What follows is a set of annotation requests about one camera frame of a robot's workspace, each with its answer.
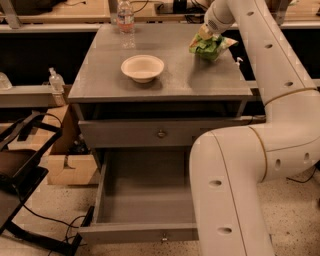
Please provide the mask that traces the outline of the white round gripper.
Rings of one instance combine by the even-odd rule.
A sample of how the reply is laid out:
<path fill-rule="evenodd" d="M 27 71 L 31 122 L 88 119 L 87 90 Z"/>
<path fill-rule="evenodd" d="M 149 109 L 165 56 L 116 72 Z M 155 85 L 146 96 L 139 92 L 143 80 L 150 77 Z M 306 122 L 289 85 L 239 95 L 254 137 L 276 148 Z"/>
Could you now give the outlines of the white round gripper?
<path fill-rule="evenodd" d="M 221 34 L 235 22 L 226 1 L 213 1 L 204 16 L 204 24 L 198 34 L 203 40 L 209 40 L 213 34 Z"/>

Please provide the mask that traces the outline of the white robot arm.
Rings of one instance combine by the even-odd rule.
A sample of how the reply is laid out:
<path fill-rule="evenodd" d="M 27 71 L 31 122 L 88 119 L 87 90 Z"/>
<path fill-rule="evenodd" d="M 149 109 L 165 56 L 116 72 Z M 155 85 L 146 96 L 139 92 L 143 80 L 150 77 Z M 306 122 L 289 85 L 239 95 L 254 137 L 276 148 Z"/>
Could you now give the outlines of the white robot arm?
<path fill-rule="evenodd" d="M 213 0 L 205 34 L 237 25 L 264 104 L 260 124 L 193 144 L 189 173 L 202 256 L 275 256 L 257 185 L 320 160 L 320 93 L 269 11 L 269 0 Z"/>

